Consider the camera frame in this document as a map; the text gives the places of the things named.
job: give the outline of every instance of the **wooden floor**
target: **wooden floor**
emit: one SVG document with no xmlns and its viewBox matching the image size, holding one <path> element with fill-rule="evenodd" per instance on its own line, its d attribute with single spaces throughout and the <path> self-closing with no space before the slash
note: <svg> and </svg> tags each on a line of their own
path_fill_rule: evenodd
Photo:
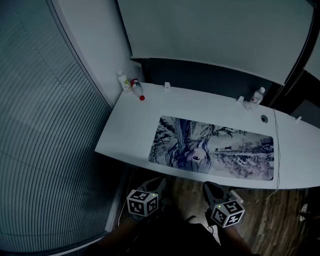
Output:
<svg viewBox="0 0 320 256">
<path fill-rule="evenodd" d="M 138 170 L 134 173 L 130 189 L 139 186 L 158 173 Z M 203 196 L 202 183 L 173 176 L 165 176 L 167 189 L 171 190 L 173 202 L 183 217 L 195 215 L 205 227 L 208 225 L 205 212 L 208 205 Z M 305 222 L 299 222 L 299 211 L 308 190 L 279 190 L 265 200 L 273 190 L 236 190 L 244 200 L 245 214 L 236 225 L 239 234 L 261 256 L 294 256 L 307 236 Z"/>
</svg>

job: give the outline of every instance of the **window blinds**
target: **window blinds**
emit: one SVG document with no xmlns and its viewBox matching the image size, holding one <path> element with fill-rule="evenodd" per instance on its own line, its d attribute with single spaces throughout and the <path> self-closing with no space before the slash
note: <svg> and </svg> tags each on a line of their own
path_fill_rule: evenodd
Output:
<svg viewBox="0 0 320 256">
<path fill-rule="evenodd" d="M 110 108 L 45 0 L 0 2 L 0 250 L 39 252 L 104 232 L 95 146 Z"/>
</svg>

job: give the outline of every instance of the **desk mat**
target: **desk mat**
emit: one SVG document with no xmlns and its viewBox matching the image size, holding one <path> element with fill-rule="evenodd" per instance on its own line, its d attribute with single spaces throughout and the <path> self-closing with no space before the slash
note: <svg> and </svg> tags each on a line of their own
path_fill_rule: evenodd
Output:
<svg viewBox="0 0 320 256">
<path fill-rule="evenodd" d="M 271 181 L 274 140 L 244 130 L 162 116 L 148 160 L 190 172 Z"/>
</svg>

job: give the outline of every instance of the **desk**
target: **desk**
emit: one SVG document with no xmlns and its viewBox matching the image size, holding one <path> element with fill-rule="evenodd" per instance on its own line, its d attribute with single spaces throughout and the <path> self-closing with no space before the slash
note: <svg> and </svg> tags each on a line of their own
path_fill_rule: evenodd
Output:
<svg viewBox="0 0 320 256">
<path fill-rule="evenodd" d="M 249 113 L 234 98 L 216 94 L 141 83 L 145 100 L 132 91 L 122 92 L 100 136 L 95 151 L 108 157 L 153 170 L 201 182 L 221 185 L 276 189 L 278 140 L 271 108 L 259 106 Z M 280 189 L 320 186 L 320 129 L 275 111 L 278 124 Z M 261 115 L 268 123 L 261 121 Z M 161 116 L 214 124 L 271 136 L 274 139 L 274 178 L 271 181 L 240 179 L 196 173 L 148 161 Z"/>
</svg>

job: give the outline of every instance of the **plastic bottle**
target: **plastic bottle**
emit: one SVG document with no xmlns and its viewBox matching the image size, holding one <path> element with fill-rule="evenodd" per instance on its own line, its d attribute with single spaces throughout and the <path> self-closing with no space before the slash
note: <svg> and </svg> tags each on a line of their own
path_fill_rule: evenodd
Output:
<svg viewBox="0 0 320 256">
<path fill-rule="evenodd" d="M 128 78 L 127 76 L 124 74 L 124 72 L 122 70 L 118 71 L 117 73 L 117 76 L 118 76 L 118 81 L 122 87 L 122 89 L 125 91 L 125 92 L 128 92 L 131 90 L 131 86 L 130 86 L 130 83 L 128 81 Z"/>
<path fill-rule="evenodd" d="M 259 90 L 256 90 L 254 92 L 254 94 L 249 102 L 245 102 L 245 101 L 243 102 L 245 109 L 248 112 L 252 112 L 253 110 L 255 110 L 258 107 L 258 105 L 260 104 L 260 102 L 264 98 L 265 91 L 266 91 L 266 89 L 261 87 Z"/>
<path fill-rule="evenodd" d="M 138 79 L 132 79 L 130 84 L 132 86 L 134 94 L 137 95 L 141 101 L 144 101 L 145 100 L 144 91 Z"/>
<path fill-rule="evenodd" d="M 261 87 L 259 90 L 256 90 L 250 100 L 250 103 L 254 103 L 259 105 L 260 102 L 263 100 L 264 98 L 264 93 L 265 93 L 266 89 Z"/>
</svg>

